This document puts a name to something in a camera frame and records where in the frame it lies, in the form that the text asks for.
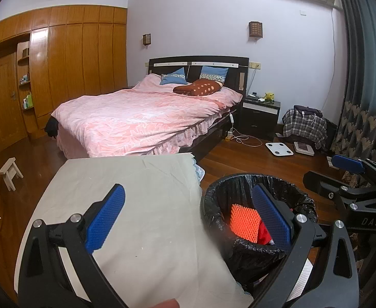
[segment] headboard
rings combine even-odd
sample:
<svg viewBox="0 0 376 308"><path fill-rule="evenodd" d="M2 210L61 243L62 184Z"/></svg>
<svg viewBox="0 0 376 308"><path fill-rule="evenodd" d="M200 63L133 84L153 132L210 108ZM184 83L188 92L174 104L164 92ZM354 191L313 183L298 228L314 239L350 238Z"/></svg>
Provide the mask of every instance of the headboard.
<svg viewBox="0 0 376 308"><path fill-rule="evenodd" d="M199 79L202 66L229 67L224 86L245 97L248 80L249 58L239 56L193 55L170 56L149 60L149 73L169 74L181 67L185 69L188 82Z"/></svg>

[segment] metal screw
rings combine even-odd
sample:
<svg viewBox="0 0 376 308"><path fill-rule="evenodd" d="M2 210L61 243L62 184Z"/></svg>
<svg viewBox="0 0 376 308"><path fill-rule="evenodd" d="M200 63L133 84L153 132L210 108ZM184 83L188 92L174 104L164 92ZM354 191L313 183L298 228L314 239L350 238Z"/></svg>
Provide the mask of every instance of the metal screw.
<svg viewBox="0 0 376 308"><path fill-rule="evenodd" d="M335 226L337 226L338 228L343 228L345 225L341 220L337 220L335 221Z"/></svg>
<svg viewBox="0 0 376 308"><path fill-rule="evenodd" d="M32 225L34 226L34 228L39 228L42 225L42 220L37 219Z"/></svg>
<svg viewBox="0 0 376 308"><path fill-rule="evenodd" d="M296 220L300 223L305 223L306 221L308 221L308 218L303 214L297 214Z"/></svg>
<svg viewBox="0 0 376 308"><path fill-rule="evenodd" d="M82 215L75 213L75 214L71 215L71 217L69 219L71 220L71 222L77 223L81 220L81 218L82 218Z"/></svg>

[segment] plaid fabric cover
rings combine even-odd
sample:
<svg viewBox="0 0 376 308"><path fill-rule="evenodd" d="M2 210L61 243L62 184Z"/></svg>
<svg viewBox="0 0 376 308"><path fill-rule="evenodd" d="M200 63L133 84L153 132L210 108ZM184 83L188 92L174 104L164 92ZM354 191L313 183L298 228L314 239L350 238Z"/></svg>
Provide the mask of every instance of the plaid fabric cover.
<svg viewBox="0 0 376 308"><path fill-rule="evenodd" d="M325 146L326 141L326 120L317 115L303 115L294 109L289 109L282 117L284 123L283 136L285 138L294 134L312 140L315 148Z"/></svg>

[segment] wooden stool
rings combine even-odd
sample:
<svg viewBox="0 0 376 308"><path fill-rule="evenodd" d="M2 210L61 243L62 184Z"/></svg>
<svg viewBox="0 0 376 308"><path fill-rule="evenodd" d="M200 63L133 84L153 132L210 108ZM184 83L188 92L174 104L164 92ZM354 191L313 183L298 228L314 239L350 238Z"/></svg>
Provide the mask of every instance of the wooden stool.
<svg viewBox="0 0 376 308"><path fill-rule="evenodd" d="M12 179L15 175L20 178L24 178L21 171L19 171L18 167L15 164L15 157L12 157L8 159L8 161L6 161L6 163L0 169L0 175L2 175L8 191L11 191L11 189L12 191L15 191L15 186L12 182Z"/></svg>

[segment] yellow plush toy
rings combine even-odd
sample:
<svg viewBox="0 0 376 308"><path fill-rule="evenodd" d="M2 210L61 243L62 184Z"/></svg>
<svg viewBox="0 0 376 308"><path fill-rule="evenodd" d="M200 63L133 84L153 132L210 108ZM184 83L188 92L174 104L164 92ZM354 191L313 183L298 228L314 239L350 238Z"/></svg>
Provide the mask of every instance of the yellow plush toy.
<svg viewBox="0 0 376 308"><path fill-rule="evenodd" d="M266 102L273 102L274 96L275 96L274 93L265 93L264 99Z"/></svg>

